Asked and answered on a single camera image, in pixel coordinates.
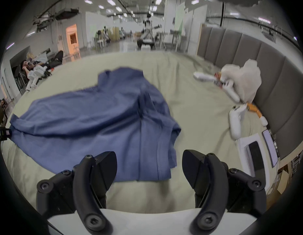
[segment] black pole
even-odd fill
[[[223,11],[224,11],[224,2],[222,3],[222,12],[221,12],[220,27],[222,27],[222,21],[223,21]]]

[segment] black pants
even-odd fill
[[[58,65],[61,65],[62,64],[62,59],[63,59],[63,51],[60,50],[54,58],[52,58],[48,64],[44,64],[42,65],[43,67],[44,66],[47,66],[47,69],[46,70],[50,70],[52,68],[55,68],[56,66]]]

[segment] screw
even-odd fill
[[[45,182],[45,183],[42,183],[40,185],[40,187],[41,187],[41,189],[45,190],[45,189],[47,189],[49,187],[49,184]]]
[[[237,172],[238,172],[238,169],[231,168],[231,169],[230,169],[230,172],[231,172],[231,173],[233,173],[233,174],[235,174],[235,173],[237,173]]]
[[[64,171],[62,172],[62,174],[63,174],[63,175],[66,175],[66,176],[67,176],[67,175],[70,175],[70,171],[69,171],[69,170],[64,170]]]
[[[211,230],[217,225],[217,220],[218,218],[214,213],[208,212],[197,219],[197,225],[202,230]]]
[[[101,231],[105,228],[106,221],[99,215],[91,214],[86,218],[85,224],[92,231]]]
[[[261,182],[259,180],[254,180],[253,185],[259,188],[261,186]]]

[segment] ceiling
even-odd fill
[[[109,4],[107,0],[89,1],[92,1],[92,4],[85,3],[84,0],[31,0],[24,8],[20,18],[16,21],[16,25],[7,45],[9,45],[11,42],[17,42],[23,39],[26,34],[33,29],[33,22],[37,21],[37,18],[44,13],[54,14],[64,8],[78,8],[80,11],[100,11],[102,15],[112,15],[107,13],[107,9],[111,9],[112,13],[115,12],[118,14],[120,12],[115,9],[116,6],[119,6],[122,9],[122,13],[125,13],[126,11],[128,14],[130,11],[133,11],[133,13],[147,12],[149,10],[149,6],[152,5],[154,0],[113,0],[116,3],[115,6]],[[199,0],[199,3],[195,5],[191,4],[192,1],[193,0],[185,0],[186,8],[189,8],[189,11],[207,4],[208,15],[221,14],[222,3],[218,0]],[[165,0],[162,0],[161,4],[157,6],[156,13],[164,13],[164,2]],[[99,5],[103,6],[104,9],[100,9],[98,7]],[[292,34],[283,10],[277,3],[275,3],[274,0],[263,0],[258,5],[253,7],[234,6],[230,3],[226,3],[225,7],[226,14],[229,14],[230,12],[237,12],[240,13],[240,17],[251,20],[262,17],[270,20],[271,25],[278,25],[285,31]],[[145,17],[145,14],[135,15],[135,18],[138,18],[139,21]]]
[[[189,8],[189,11],[198,8],[203,5],[208,6],[207,16],[221,15],[222,3],[218,0],[199,0],[199,3],[192,5],[193,0],[186,0],[185,5]],[[262,0],[259,4],[252,7],[243,7],[239,5],[233,5],[231,3],[225,4],[225,15],[229,15],[231,12],[239,13],[240,18],[245,18],[259,22],[257,18],[264,18],[271,21],[270,26],[281,27],[284,31],[293,35],[288,20],[284,14],[283,9],[275,2],[275,0]]]

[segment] black phone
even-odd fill
[[[259,178],[262,182],[266,182],[266,174],[264,172],[264,162],[262,159],[261,151],[257,141],[252,142],[248,145],[247,151],[252,161],[253,170],[255,177]]]

